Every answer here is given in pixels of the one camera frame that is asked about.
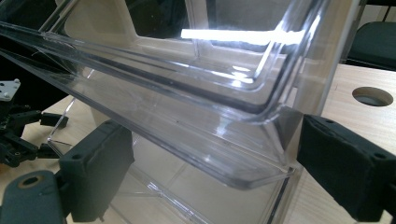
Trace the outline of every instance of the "table surface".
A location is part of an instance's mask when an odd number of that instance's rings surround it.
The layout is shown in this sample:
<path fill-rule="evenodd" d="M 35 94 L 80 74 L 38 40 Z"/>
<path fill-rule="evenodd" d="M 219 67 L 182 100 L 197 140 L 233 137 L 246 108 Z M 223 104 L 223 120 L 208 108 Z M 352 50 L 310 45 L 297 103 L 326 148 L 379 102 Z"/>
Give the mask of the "table surface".
<path fill-rule="evenodd" d="M 359 87 L 374 87 L 396 97 L 396 73 L 368 68 L 338 65 L 322 117 L 335 120 L 353 132 L 367 138 L 382 148 L 396 154 L 396 103 L 388 106 L 364 105 L 352 96 Z M 62 114 L 70 97 L 49 108 L 50 112 Z M 87 108 L 81 108 L 84 117 Z M 26 126 L 23 138 L 39 145 L 52 130 L 37 124 Z M 0 166 L 0 192 L 7 183 L 32 169 L 56 171 L 57 161 L 25 162 L 16 169 Z M 390 223 L 384 214 L 381 223 Z M 349 214 L 313 179 L 303 171 L 297 190 L 290 202 L 285 223 L 356 223 Z"/>

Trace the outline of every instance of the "chair seat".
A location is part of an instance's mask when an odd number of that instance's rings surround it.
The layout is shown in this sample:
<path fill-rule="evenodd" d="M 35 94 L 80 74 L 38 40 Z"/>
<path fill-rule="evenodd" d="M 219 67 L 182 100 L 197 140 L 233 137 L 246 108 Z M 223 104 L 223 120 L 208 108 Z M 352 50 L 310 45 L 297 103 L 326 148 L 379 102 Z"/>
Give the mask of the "chair seat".
<path fill-rule="evenodd" d="M 396 70 L 396 22 L 375 21 L 356 33 L 348 59 L 372 67 Z"/>

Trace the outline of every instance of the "clear plastic lid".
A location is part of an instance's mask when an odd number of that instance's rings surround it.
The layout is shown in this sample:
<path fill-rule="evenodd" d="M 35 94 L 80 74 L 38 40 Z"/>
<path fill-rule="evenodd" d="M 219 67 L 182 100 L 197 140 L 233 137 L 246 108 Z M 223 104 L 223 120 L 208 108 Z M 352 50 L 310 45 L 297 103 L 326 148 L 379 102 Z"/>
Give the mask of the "clear plastic lid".
<path fill-rule="evenodd" d="M 0 4 L 0 55 L 213 175 L 292 173 L 357 1 L 64 0 Z"/>

